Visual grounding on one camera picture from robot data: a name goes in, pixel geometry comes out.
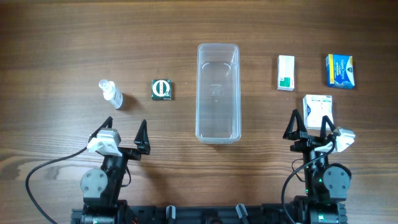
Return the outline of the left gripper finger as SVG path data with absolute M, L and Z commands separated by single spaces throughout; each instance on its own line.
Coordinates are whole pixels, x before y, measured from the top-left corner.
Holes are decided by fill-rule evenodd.
M 96 131 L 94 131 L 94 132 L 90 135 L 88 141 L 91 141 L 93 138 L 97 137 L 97 134 L 99 133 L 99 131 L 100 131 L 102 128 L 112 128 L 112 126 L 113 126 L 113 118 L 112 118 L 111 116 L 109 116 L 109 117 L 105 120 L 105 122 L 104 122 Z
M 147 133 L 147 121 L 144 119 L 139 127 L 139 130 L 134 139 L 134 144 L 137 146 L 137 150 L 141 154 L 150 154 L 150 142 Z

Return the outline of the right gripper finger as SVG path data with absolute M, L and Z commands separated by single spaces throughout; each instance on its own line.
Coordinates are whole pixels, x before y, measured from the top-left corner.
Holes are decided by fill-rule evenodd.
M 304 125 L 302 116 L 298 109 L 292 111 L 290 121 L 287 125 L 283 139 L 299 140 L 306 138 L 308 135 L 307 129 Z
M 336 127 L 333 124 L 333 122 L 330 120 L 330 118 L 327 115 L 324 115 L 322 117 L 322 124 L 321 124 L 321 129 L 320 129 L 320 137 L 321 138 L 326 138 L 327 129 L 329 129 L 331 132 L 333 132 L 336 129 Z

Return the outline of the white blue medicine box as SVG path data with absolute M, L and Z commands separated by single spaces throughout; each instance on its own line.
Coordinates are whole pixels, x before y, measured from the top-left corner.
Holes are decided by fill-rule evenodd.
M 322 118 L 327 115 L 333 122 L 332 96 L 305 95 L 303 98 L 303 122 L 307 129 L 320 130 Z

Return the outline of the small white spray bottle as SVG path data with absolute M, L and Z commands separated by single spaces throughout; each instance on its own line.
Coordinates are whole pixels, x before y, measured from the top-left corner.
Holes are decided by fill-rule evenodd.
M 118 110 L 123 104 L 123 94 L 116 86 L 115 82 L 109 80 L 101 80 L 99 87 L 103 91 L 103 97 L 106 101 Z

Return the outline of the green square box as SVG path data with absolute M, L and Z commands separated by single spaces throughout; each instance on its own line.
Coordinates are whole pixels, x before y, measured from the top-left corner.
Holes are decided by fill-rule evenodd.
M 152 80 L 152 99 L 153 100 L 171 100 L 172 82 L 171 80 Z

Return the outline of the blue yellow VapoDrops box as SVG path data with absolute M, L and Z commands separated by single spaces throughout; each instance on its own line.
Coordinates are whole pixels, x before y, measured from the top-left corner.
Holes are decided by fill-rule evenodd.
M 353 57 L 350 55 L 328 54 L 326 62 L 326 85 L 333 88 L 353 89 Z

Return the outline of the white green medicine box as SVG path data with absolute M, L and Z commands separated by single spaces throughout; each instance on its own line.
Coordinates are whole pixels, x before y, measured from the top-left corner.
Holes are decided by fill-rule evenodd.
M 295 57 L 291 55 L 280 55 L 277 59 L 277 89 L 293 91 L 295 88 L 294 78 Z

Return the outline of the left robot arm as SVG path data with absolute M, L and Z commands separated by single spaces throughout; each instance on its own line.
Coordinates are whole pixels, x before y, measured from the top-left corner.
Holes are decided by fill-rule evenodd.
M 99 169 L 87 171 L 81 178 L 83 209 L 72 212 L 72 223 L 139 223 L 137 215 L 129 208 L 126 200 L 118 199 L 125 174 L 130 171 L 128 161 L 140 161 L 143 154 L 150 154 L 147 121 L 143 120 L 134 139 L 135 148 L 121 147 L 121 137 L 112 128 L 113 118 L 106 121 L 90 136 L 89 152 L 103 156 Z

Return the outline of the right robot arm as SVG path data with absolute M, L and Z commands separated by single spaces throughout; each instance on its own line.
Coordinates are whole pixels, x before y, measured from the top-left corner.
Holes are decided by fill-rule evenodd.
M 294 142 L 292 152 L 302 153 L 303 164 L 293 170 L 283 184 L 281 204 L 288 223 L 346 223 L 345 205 L 352 178 L 351 171 L 338 163 L 330 164 L 328 156 L 343 152 L 354 143 L 352 130 L 336 127 L 327 115 L 322 118 L 320 135 L 308 133 L 297 109 L 292 111 L 283 138 Z M 290 180 L 304 172 L 305 196 L 285 203 Z

